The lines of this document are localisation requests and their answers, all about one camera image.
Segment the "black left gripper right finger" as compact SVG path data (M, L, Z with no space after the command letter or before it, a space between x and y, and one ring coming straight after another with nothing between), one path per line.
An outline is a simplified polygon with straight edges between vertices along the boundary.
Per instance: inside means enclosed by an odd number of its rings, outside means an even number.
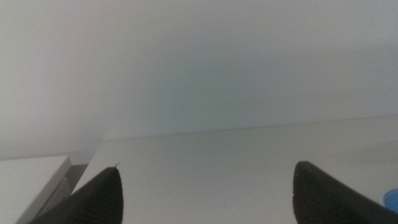
M397 224L397 213L308 161L296 164L292 205L297 223Z

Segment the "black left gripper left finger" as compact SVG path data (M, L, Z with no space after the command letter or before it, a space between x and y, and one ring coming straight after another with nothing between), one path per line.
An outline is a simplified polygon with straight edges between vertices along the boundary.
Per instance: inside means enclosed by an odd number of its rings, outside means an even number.
M124 199L121 176L107 167L70 197L31 224L121 224Z

